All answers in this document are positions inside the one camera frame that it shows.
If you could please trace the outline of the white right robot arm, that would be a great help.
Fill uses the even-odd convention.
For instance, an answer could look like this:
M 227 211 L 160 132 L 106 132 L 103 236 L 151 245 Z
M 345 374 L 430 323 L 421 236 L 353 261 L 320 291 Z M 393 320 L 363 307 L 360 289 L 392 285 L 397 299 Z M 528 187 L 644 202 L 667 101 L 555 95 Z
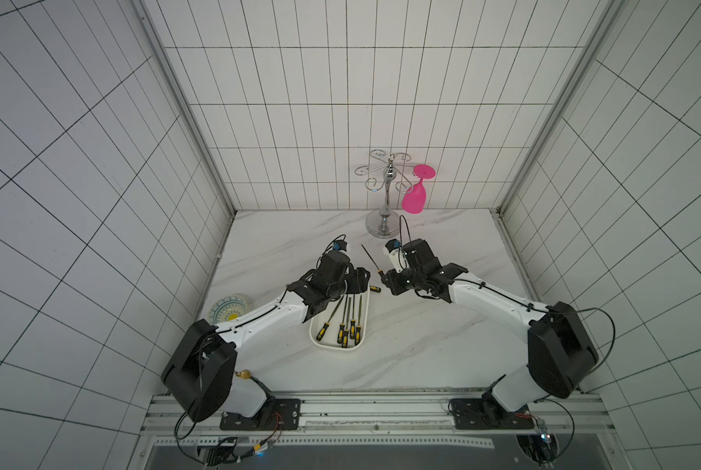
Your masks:
M 498 411 L 515 412 L 532 401 L 566 399 L 597 366 L 598 354 L 579 313 L 520 298 L 497 288 L 459 264 L 441 264 L 428 242 L 385 244 L 393 269 L 382 274 L 395 296 L 408 291 L 481 313 L 527 346 L 527 363 L 498 378 L 483 399 Z

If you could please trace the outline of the file tool yellow black handle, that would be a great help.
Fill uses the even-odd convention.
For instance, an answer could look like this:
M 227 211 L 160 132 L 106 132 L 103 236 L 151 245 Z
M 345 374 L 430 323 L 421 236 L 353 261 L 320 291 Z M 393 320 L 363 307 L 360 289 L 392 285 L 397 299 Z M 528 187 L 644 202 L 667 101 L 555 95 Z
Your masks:
M 363 244 L 361 244 L 361 249 L 362 249 L 363 252 L 368 256 L 369 260 L 371 260 L 371 262 L 372 262 L 374 268 L 376 268 L 376 270 L 377 270 L 377 274 L 379 274 L 380 278 L 383 279 L 383 278 L 384 278 L 384 272 L 383 272 L 383 270 L 381 270 L 381 268 L 379 267 L 379 264 L 377 264 L 377 262 L 373 259 L 373 257 L 371 256 L 370 252 L 367 250 L 367 248 L 366 248 Z

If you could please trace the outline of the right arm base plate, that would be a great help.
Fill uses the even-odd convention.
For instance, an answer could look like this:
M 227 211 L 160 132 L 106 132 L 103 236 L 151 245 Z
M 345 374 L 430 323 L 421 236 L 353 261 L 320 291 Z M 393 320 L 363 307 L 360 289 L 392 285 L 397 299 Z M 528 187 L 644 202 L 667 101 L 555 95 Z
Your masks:
M 504 411 L 487 399 L 451 399 L 448 412 L 457 430 L 533 430 L 534 421 L 515 412 Z

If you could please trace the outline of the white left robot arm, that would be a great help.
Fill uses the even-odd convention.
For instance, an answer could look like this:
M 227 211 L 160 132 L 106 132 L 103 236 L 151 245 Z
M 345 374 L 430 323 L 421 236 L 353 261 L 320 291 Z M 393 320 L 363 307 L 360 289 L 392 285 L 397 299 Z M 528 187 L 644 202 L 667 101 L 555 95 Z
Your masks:
M 275 412 L 274 394 L 258 379 L 237 375 L 244 346 L 306 323 L 344 295 L 367 292 L 370 277 L 345 251 L 326 252 L 317 268 L 271 303 L 215 325 L 205 319 L 193 323 L 164 367 L 162 384 L 193 423 L 219 410 L 264 422 Z

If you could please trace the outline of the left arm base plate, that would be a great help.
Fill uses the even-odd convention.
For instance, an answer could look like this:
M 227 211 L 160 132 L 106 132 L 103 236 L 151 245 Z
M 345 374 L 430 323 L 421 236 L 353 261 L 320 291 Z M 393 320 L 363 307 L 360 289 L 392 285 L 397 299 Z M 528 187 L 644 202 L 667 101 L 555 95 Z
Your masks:
M 253 416 L 244 417 L 237 413 L 225 412 L 220 421 L 222 431 L 293 431 L 299 428 L 301 417 L 300 399 L 268 399 Z

